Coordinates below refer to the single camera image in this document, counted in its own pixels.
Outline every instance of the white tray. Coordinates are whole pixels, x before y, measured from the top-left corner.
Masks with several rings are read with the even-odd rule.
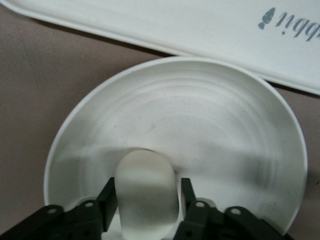
[[[269,81],[320,95],[320,3],[317,0],[259,3],[255,0],[0,0],[0,3],[32,18],[135,45],[175,55],[226,61]],[[263,19],[272,8],[272,19],[272,13]],[[258,25],[263,22],[262,30]]]

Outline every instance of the white bowl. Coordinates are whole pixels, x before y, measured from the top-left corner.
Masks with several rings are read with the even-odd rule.
[[[228,63],[168,57],[113,76],[75,107],[48,156],[45,203],[69,210],[97,196],[140,148],[166,155],[177,184],[191,178],[220,211],[245,207],[282,234],[303,199],[306,146],[280,94]],[[108,234],[121,239],[115,217]]]

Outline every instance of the gray leaf logo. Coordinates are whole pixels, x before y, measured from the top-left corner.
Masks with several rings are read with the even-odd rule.
[[[262,22],[260,22],[258,24],[260,29],[263,30],[265,28],[265,25],[270,23],[271,19],[273,18],[274,14],[275,14],[275,11],[276,11],[276,8],[273,7],[265,13],[265,15],[262,17]]]

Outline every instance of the beige table surface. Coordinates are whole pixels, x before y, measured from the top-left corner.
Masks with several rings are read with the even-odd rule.
[[[0,5],[0,234],[44,205],[47,155],[73,107],[116,73],[167,56]],[[276,89],[296,114],[308,152],[305,196],[289,233],[319,240],[320,98]]]

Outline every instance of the black metal bracket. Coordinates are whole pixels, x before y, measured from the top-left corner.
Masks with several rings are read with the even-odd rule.
[[[222,213],[205,201],[197,200],[189,178],[181,179],[181,191],[186,216],[174,240],[292,240],[244,207],[229,207]]]
[[[204,200],[197,200],[191,180],[181,179],[186,216],[174,240],[293,240],[282,236],[267,222],[240,206],[224,213]],[[48,205],[0,236],[0,240],[101,240],[118,207],[112,177],[96,199],[85,200],[70,211]]]
[[[112,177],[96,200],[86,200],[70,211],[44,206],[0,236],[0,240],[100,240],[118,207]]]

